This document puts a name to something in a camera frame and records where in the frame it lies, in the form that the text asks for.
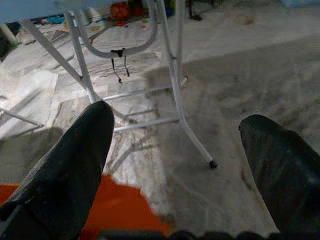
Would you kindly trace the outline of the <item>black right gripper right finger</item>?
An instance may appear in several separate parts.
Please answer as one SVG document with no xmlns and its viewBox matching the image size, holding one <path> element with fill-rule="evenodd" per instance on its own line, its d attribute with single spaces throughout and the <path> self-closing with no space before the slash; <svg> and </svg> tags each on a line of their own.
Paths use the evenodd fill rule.
<svg viewBox="0 0 320 240">
<path fill-rule="evenodd" d="M 320 156 L 296 132 L 263 115 L 239 125 L 256 187 L 281 232 L 320 232 Z"/>
</svg>

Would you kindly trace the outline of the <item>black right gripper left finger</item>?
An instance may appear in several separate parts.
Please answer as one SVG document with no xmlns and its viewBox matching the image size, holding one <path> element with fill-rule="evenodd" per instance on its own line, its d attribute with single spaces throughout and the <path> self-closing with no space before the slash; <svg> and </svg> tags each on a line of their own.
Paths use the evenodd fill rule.
<svg viewBox="0 0 320 240">
<path fill-rule="evenodd" d="M 112 108 L 102 100 L 79 115 L 1 206 L 1 239 L 80 236 L 102 179 L 114 124 Z"/>
</svg>

